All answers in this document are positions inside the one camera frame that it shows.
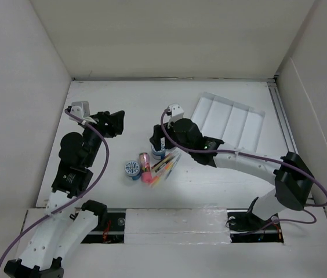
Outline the pink capped tube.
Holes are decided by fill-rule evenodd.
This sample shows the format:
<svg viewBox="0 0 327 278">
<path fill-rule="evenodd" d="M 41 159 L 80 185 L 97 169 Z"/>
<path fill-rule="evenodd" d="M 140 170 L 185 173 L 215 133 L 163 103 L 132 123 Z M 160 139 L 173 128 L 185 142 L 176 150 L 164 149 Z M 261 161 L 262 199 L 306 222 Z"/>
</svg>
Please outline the pink capped tube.
<svg viewBox="0 0 327 278">
<path fill-rule="evenodd" d="M 152 180 L 150 156 L 146 152 L 139 154 L 139 164 L 141 168 L 141 179 L 144 183 L 150 183 Z"/>
</svg>

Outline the black red pen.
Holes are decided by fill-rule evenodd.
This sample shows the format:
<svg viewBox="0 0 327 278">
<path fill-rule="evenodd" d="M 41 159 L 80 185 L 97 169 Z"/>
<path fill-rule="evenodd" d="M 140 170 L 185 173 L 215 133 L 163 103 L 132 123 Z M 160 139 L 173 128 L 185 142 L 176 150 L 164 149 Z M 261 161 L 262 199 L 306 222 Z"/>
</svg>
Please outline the black red pen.
<svg viewBox="0 0 327 278">
<path fill-rule="evenodd" d="M 157 171 L 162 165 L 167 164 L 170 162 L 173 158 L 175 158 L 178 155 L 177 152 L 171 152 L 168 153 L 162 160 L 157 162 L 155 165 L 152 167 L 152 171 Z"/>
</svg>

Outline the clear blue pen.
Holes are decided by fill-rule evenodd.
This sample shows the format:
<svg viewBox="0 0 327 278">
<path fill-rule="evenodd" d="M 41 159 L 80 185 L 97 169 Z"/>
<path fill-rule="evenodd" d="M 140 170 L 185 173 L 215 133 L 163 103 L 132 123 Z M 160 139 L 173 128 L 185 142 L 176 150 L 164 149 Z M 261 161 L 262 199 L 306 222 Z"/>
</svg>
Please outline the clear blue pen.
<svg viewBox="0 0 327 278">
<path fill-rule="evenodd" d="M 173 164 L 171 165 L 170 169 L 168 170 L 168 173 L 167 173 L 167 175 L 165 176 L 165 180 L 167 180 L 168 177 L 171 175 L 173 169 L 176 167 L 178 161 L 180 160 L 181 155 L 182 155 L 182 153 L 179 153 L 179 154 L 178 154 L 177 158 L 175 159 L 175 161 L 174 161 Z"/>
</svg>

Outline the blue patterned lid jar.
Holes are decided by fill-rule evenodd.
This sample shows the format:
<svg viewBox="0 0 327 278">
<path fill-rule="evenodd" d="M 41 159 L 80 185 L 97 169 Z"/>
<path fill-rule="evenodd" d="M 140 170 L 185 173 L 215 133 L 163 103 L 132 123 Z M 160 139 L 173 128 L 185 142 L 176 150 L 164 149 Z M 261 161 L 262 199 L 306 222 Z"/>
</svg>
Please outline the blue patterned lid jar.
<svg viewBox="0 0 327 278">
<path fill-rule="evenodd" d="M 140 165 L 135 160 L 130 160 L 126 162 L 124 166 L 124 171 L 126 176 L 133 181 L 139 180 L 141 177 Z"/>
</svg>

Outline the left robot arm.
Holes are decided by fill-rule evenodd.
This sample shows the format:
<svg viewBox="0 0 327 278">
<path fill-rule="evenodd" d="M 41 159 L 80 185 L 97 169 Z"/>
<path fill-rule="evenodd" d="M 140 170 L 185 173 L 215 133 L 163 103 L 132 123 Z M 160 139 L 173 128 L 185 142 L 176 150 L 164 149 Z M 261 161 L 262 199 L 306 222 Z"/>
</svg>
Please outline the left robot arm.
<svg viewBox="0 0 327 278">
<path fill-rule="evenodd" d="M 66 134 L 60 143 L 60 163 L 51 186 L 45 215 L 19 234 L 35 233 L 22 254 L 6 263 L 9 277 L 63 277 L 64 264 L 84 238 L 107 224 L 107 206 L 82 198 L 106 171 L 110 150 L 106 138 L 123 132 L 124 111 L 91 115 L 81 105 L 65 114 L 83 127 Z"/>
</svg>

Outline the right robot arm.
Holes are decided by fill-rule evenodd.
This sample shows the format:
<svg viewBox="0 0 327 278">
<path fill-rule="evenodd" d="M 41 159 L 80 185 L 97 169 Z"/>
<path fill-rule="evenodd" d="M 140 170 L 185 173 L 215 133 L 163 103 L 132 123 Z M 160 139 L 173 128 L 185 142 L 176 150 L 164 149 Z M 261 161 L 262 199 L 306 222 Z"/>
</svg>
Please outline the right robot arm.
<svg viewBox="0 0 327 278">
<path fill-rule="evenodd" d="M 243 217 L 253 228 L 284 209 L 303 211 L 315 179 L 302 158 L 294 152 L 271 158 L 237 148 L 224 140 L 227 128 L 225 120 L 205 120 L 200 126 L 189 118 L 169 119 L 153 127 L 150 143 L 159 147 L 164 142 L 167 149 L 178 147 L 201 165 L 239 171 L 271 184 L 273 189 L 253 199 Z"/>
</svg>

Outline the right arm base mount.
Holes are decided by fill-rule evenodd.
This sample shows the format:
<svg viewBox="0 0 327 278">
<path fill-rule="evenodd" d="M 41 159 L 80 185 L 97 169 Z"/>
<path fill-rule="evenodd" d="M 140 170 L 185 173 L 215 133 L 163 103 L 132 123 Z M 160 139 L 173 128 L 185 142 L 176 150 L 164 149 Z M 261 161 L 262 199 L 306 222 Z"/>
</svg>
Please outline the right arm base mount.
<svg viewBox="0 0 327 278">
<path fill-rule="evenodd" d="M 283 243 L 280 224 L 272 218 L 262 220 L 252 213 L 255 198 L 247 210 L 228 210 L 225 226 L 230 230 L 231 243 Z"/>
</svg>

